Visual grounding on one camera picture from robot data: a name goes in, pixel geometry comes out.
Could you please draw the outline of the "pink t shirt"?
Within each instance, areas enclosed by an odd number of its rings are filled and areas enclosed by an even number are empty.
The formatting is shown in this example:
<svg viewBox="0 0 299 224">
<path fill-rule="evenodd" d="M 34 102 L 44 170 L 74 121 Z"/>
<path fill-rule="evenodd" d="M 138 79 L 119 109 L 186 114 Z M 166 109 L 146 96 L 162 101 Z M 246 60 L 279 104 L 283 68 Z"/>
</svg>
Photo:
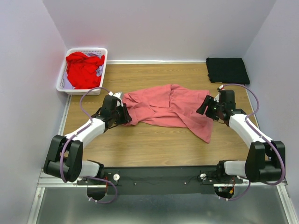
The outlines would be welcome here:
<svg viewBox="0 0 299 224">
<path fill-rule="evenodd" d="M 190 90 L 178 84 L 167 84 L 126 93 L 123 103 L 132 118 L 130 125 L 142 122 L 187 128 L 210 143 L 213 120 L 196 112 L 209 94 L 209 90 Z"/>
</svg>

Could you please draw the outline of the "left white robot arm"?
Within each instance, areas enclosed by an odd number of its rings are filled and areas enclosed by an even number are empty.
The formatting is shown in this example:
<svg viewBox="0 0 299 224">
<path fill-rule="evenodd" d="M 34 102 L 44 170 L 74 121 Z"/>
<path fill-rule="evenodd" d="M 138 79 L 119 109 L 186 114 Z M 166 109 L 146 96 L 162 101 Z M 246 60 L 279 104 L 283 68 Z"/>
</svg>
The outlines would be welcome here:
<svg viewBox="0 0 299 224">
<path fill-rule="evenodd" d="M 84 125 L 65 136 L 54 136 L 43 172 L 64 182 L 87 177 L 93 184 L 101 183 L 104 165 L 96 161 L 84 161 L 83 149 L 108 129 L 132 121 L 122 98 L 122 92 L 106 95 L 102 107 Z"/>
</svg>

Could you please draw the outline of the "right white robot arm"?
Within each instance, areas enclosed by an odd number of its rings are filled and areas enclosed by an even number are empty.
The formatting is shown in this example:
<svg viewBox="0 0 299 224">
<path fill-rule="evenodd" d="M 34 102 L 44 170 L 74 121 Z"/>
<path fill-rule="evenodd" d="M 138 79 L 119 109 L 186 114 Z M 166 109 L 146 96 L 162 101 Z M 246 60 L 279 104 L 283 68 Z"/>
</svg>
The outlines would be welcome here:
<svg viewBox="0 0 299 224">
<path fill-rule="evenodd" d="M 236 108 L 233 90 L 218 89 L 216 97 L 207 95 L 197 113 L 215 121 L 222 120 L 241 137 L 249 149 L 245 161 L 219 161 L 215 171 L 217 181 L 225 183 L 232 176 L 239 176 L 250 182 L 276 185 L 284 180 L 284 143 L 265 135 L 250 121 L 243 109 Z"/>
</svg>

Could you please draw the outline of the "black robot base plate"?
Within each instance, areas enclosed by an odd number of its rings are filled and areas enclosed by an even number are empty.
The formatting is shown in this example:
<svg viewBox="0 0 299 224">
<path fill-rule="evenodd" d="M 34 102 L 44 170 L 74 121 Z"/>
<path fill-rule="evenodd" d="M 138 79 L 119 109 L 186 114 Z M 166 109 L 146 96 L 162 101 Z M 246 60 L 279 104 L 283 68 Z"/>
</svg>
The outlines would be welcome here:
<svg viewBox="0 0 299 224">
<path fill-rule="evenodd" d="M 77 185 L 86 186 L 89 197 L 102 199 L 105 194 L 214 195 L 220 187 L 228 194 L 234 186 L 243 183 L 237 176 L 218 176 L 216 166 L 106 167 L 104 178 L 109 183 L 82 178 Z"/>
</svg>

